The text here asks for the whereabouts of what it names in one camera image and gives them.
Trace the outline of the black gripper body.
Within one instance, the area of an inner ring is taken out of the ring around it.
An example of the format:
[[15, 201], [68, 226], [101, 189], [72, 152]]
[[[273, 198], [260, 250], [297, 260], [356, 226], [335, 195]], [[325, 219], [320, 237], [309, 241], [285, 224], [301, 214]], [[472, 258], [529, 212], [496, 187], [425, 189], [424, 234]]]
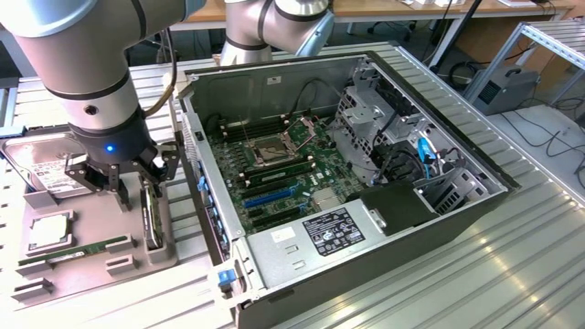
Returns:
[[144, 154], [148, 158], [156, 154], [143, 109], [137, 109], [125, 122], [112, 128], [84, 130], [71, 125], [71, 130], [89, 158], [97, 163], [119, 164], [129, 162]]

